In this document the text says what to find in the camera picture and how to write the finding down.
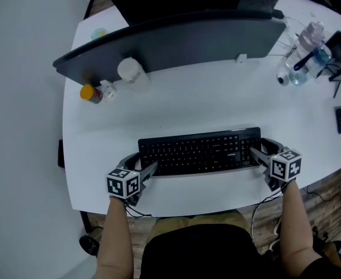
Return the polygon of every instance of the person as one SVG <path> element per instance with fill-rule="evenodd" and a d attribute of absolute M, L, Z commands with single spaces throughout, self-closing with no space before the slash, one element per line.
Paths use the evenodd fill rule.
<path fill-rule="evenodd" d="M 288 277 L 341 277 L 313 250 L 313 235 L 300 191 L 293 180 L 283 189 L 281 270 Z M 96 279 L 133 278 L 134 261 L 123 203 L 111 198 L 97 259 Z M 141 278 L 282 277 L 254 246 L 239 212 L 158 219 L 145 246 Z"/>

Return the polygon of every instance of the plastic water bottle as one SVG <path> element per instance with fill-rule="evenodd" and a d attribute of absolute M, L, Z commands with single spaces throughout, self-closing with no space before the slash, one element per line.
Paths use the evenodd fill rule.
<path fill-rule="evenodd" d="M 292 68 L 324 41 L 324 25 L 311 22 L 298 36 L 297 41 L 284 56 L 287 67 Z"/>
<path fill-rule="evenodd" d="M 332 52 L 326 45 L 315 48 L 313 54 L 300 70 L 294 71 L 293 69 L 289 69 L 288 78 L 293 85 L 302 85 L 310 78 L 316 77 L 332 58 Z"/>

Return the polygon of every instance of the desk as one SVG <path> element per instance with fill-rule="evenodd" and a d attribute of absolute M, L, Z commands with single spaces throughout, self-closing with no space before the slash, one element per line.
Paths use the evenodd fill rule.
<path fill-rule="evenodd" d="M 302 24 L 322 21 L 329 38 L 341 30 L 341 16 L 308 0 L 279 0 L 294 32 Z M 127 23 L 113 7 L 78 25 L 73 49 L 88 42 L 93 30 L 109 32 Z M 288 42 L 283 35 L 282 42 Z M 105 214 L 109 197 L 105 174 L 119 160 L 137 152 L 140 138 L 195 134 L 258 126 L 272 138 L 303 154 L 299 187 L 341 168 L 341 135 L 334 106 L 341 88 L 326 77 L 302 87 L 282 87 L 276 73 L 285 46 L 279 42 L 262 59 L 201 63 L 149 73 L 147 93 L 116 82 L 113 103 L 83 101 L 81 86 L 68 78 L 63 104 L 66 176 L 74 209 Z M 137 210 L 153 216 L 220 212 L 262 201 L 271 191 L 263 167 L 190 176 L 153 177 L 146 182 Z"/>

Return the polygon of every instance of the khaki pants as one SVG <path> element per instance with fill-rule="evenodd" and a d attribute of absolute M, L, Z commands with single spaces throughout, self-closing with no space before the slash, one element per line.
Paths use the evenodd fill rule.
<path fill-rule="evenodd" d="M 195 226 L 198 224 L 230 224 L 246 230 L 250 234 L 248 223 L 242 214 L 234 210 L 228 213 L 198 215 L 193 218 L 188 217 L 171 217 L 158 219 L 152 228 L 147 243 L 154 237 L 169 233 L 170 231 L 179 230 L 180 228 Z"/>

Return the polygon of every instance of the black shirt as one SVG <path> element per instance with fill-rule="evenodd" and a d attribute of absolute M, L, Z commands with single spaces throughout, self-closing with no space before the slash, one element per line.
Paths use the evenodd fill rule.
<path fill-rule="evenodd" d="M 257 251 L 244 229 L 229 224 L 201 224 L 154 237 L 145 247 L 141 279 L 276 277 L 272 264 Z M 314 261 L 301 277 L 319 277 L 341 269 L 325 259 Z"/>

